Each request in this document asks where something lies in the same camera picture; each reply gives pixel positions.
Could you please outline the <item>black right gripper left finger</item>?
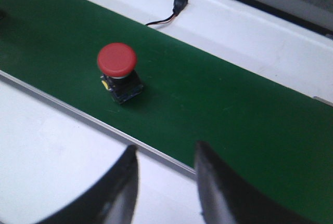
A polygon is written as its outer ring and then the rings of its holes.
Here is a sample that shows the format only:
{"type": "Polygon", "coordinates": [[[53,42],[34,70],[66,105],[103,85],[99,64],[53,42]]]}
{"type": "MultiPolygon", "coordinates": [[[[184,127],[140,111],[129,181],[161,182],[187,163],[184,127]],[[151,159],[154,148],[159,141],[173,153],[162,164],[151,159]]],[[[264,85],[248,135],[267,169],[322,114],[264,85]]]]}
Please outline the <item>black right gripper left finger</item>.
{"type": "Polygon", "coordinates": [[[136,151],[127,146],[93,186],[39,223],[131,223],[138,195],[136,151]]]}

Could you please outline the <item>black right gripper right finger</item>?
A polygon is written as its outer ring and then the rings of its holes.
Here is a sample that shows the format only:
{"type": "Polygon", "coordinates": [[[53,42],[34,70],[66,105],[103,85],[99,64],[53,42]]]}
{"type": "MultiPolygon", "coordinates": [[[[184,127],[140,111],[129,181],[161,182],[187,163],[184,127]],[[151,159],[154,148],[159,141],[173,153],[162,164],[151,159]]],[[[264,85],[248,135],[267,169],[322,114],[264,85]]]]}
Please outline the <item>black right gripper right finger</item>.
{"type": "Polygon", "coordinates": [[[197,141],[195,171],[205,223],[313,223],[261,193],[204,141],[197,141]]]}

